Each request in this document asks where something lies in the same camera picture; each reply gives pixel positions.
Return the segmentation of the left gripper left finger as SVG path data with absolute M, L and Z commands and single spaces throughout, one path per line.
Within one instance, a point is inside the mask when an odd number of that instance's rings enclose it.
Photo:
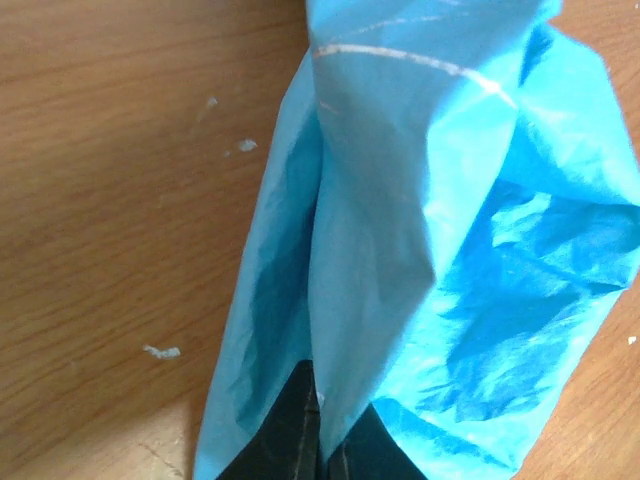
M 299 362 L 256 435 L 221 480 L 313 480 L 318 473 L 320 412 L 313 365 Z

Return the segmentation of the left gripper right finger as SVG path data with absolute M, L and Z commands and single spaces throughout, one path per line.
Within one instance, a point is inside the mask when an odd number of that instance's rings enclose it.
M 426 480 L 398 447 L 372 405 L 328 461 L 331 480 Z

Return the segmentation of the blue paper bouquet wrapper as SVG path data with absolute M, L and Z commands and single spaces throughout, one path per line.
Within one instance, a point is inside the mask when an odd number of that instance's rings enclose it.
M 372 405 L 427 479 L 510 479 L 639 270 L 639 169 L 558 1 L 309 1 L 194 458 L 313 365 L 317 477 Z

